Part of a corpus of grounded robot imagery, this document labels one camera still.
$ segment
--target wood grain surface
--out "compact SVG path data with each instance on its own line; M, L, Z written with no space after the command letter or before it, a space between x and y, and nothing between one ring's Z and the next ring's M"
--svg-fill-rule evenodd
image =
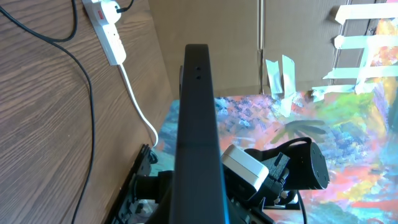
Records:
M129 0L119 0L127 6ZM93 82L96 157L76 223L101 223L149 133L117 67L109 63L81 1L78 31L61 43ZM70 0L1 0L27 27L62 38L73 27ZM172 101L147 0L116 24L137 101L159 130ZM0 223L70 223L91 153L88 87L59 49L0 15Z

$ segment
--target wooden floor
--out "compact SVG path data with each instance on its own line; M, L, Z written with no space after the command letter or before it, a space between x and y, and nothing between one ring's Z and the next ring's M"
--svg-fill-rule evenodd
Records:
M76 3L77 34L61 45L91 77L96 113L95 164L76 223L101 223L150 138L118 68L109 66ZM43 35L62 38L72 31L69 0L5 0L1 6ZM159 130L172 94L147 0L136 0L117 27L138 103ZM0 223L70 223L90 153L88 87L78 65L0 15Z

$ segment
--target black cable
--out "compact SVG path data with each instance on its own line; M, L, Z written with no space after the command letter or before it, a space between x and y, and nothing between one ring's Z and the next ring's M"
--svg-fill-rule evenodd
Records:
M73 13L74 15L76 15L76 4L75 1L72 1L72 5L73 5ZM67 51L66 49L64 49L63 47L59 46L58 44L54 43L54 42L64 42L64 41L68 41L70 40L75 34L76 34L76 30L77 30L77 16L75 18L75 27L73 28L73 32L72 34L66 38L66 39L52 39L46 36L43 36L41 34L38 34L32 30L30 30L29 28L27 28L26 26L24 26L23 24L21 24L20 22L18 22L17 20L15 20L10 14L8 14L1 6L0 6L0 12L3 13L11 22L15 23L17 26L19 26L20 28L24 29L26 32L34 35L35 37L46 41L47 43L51 44L52 46L62 50L63 52L65 52L67 55L69 55L80 67L80 69L83 71L83 73L85 74L85 77L87 79L88 82L88 90L90 92L90 110L91 110L91 128L92 128L92 143L91 143L91 158L90 158L90 166L88 168L88 173L87 173L87 177L86 177L86 181L85 184L83 186L83 190L81 191L80 194L80 198L79 201L76 205L76 209L75 212L73 213L73 218L72 218L72 224L75 222L76 219L76 215L77 212L79 210L79 206L81 203L81 200L83 198L83 195L85 193L86 187L87 187L87 183L90 179L90 174L91 171L93 170L93 165L94 165L94 155L95 155L95 114L94 114L94 96L93 96L93 87L91 85L91 79L88 76L85 68L81 65L81 63L79 62L79 60L77 60L77 58L75 56L73 56L69 51Z
M129 10L129 9L131 8L133 2L134 2L134 0L131 0L130 5L129 5L128 7L124 7L124 8L117 9L116 12L117 12L117 13L126 12L127 10Z
M300 204L301 211L303 212L303 221L304 221L304 224L307 224L307 213L306 213L306 211L305 211L303 198L301 197L299 191L297 191L297 196L298 196L298 203Z
M8 12L6 10L4 10L1 6L0 6L0 12L7 17L9 20L11 20L11 22L15 23L17 26L19 26L20 28L22 28L23 30L25 30L26 32L34 35L35 37L38 37L46 42L51 41L51 42L66 42L68 40L72 40L72 38L75 36L76 31L77 31L77 9L76 9L76 1L72 0L72 9L73 9L73 30L72 33L69 35L69 37L65 38L65 39L54 39L51 37L46 37L42 34L38 34L36 32L34 32L33 30L29 29L28 27L26 27L24 24L21 24L18 20L14 19L10 14L8 14Z

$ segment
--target white plug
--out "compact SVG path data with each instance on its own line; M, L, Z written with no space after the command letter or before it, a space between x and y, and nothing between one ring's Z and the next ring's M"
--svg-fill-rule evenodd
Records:
M126 59L126 51L114 25L121 17L116 10L120 8L112 0L82 0L88 17L93 24L110 65L121 65Z

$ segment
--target power strip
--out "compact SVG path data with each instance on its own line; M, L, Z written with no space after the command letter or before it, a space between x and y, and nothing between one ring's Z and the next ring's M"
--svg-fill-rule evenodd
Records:
M110 65L121 65L126 59L126 51L114 25L121 17L119 4L112 0L82 0L88 17L93 24L99 42Z

